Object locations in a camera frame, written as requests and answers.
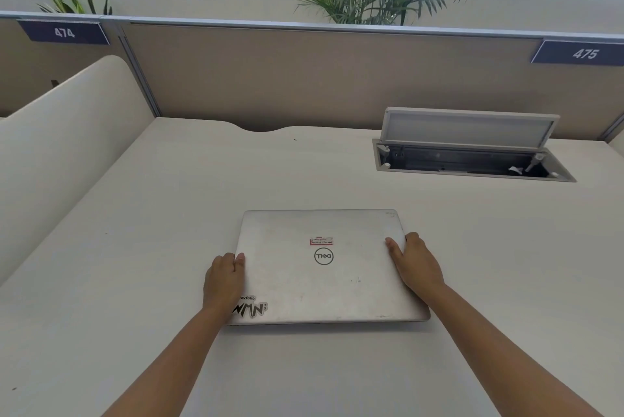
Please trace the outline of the silver laptop with stickers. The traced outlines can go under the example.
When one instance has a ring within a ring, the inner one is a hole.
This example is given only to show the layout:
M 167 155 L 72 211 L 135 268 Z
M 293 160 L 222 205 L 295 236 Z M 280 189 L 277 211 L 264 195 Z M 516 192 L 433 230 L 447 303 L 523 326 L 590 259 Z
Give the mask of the silver laptop with stickers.
M 388 237 L 404 248 L 391 208 L 246 211 L 236 249 L 245 288 L 230 325 L 429 320 L 389 256 Z

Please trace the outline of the person's left forearm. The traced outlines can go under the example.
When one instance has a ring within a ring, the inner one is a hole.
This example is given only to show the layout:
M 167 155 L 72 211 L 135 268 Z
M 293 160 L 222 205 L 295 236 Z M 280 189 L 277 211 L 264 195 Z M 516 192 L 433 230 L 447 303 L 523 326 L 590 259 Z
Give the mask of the person's left forearm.
M 203 307 L 101 417 L 180 417 L 231 309 Z

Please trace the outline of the beige desk partition panel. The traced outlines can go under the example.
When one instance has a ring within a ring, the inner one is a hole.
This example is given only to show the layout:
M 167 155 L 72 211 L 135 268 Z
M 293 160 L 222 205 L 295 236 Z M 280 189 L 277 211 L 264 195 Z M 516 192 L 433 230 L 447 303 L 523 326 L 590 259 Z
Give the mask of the beige desk partition panel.
M 109 46 L 32 42 L 19 19 L 98 22 Z M 0 116 L 105 56 L 155 117 L 256 131 L 380 129 L 387 107 L 559 115 L 555 138 L 624 131 L 624 67 L 531 64 L 543 40 L 624 35 L 0 11 Z

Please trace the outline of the person's left hand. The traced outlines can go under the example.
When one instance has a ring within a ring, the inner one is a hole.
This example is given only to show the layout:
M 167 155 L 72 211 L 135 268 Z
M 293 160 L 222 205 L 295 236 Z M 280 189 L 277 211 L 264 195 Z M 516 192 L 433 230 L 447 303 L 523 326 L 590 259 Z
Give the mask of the person's left hand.
M 233 253 L 216 256 L 206 272 L 202 310 L 208 310 L 226 323 L 238 304 L 245 287 L 245 273 L 233 271 Z

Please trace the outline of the curved cream side divider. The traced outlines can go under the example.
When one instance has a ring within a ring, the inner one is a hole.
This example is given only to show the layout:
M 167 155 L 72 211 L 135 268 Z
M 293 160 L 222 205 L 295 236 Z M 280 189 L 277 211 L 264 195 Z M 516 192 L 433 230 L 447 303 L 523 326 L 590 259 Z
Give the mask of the curved cream side divider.
M 154 119 L 105 56 L 0 121 L 0 286 Z

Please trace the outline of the person's right hand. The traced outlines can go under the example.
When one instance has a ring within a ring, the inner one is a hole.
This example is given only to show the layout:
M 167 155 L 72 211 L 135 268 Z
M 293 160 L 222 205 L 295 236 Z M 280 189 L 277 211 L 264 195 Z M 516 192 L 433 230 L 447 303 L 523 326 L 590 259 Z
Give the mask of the person's right hand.
M 393 260 L 404 284 L 423 302 L 430 304 L 432 298 L 445 287 L 441 266 L 416 232 L 405 236 L 402 260 Z

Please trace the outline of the person's right forearm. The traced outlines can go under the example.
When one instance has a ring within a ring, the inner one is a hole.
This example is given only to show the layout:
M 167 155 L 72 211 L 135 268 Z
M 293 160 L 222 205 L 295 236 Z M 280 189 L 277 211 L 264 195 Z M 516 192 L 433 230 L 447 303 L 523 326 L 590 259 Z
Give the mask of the person's right forearm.
M 501 417 L 604 417 L 451 287 L 410 288 L 440 319 Z

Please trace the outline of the blue desk number sign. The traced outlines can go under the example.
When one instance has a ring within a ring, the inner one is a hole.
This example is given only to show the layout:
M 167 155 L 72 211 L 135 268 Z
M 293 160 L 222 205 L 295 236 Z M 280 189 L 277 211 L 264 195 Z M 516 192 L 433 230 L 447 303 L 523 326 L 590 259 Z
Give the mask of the blue desk number sign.
M 32 42 L 109 46 L 98 22 L 19 19 L 18 24 Z
M 543 40 L 531 64 L 624 67 L 624 43 Z

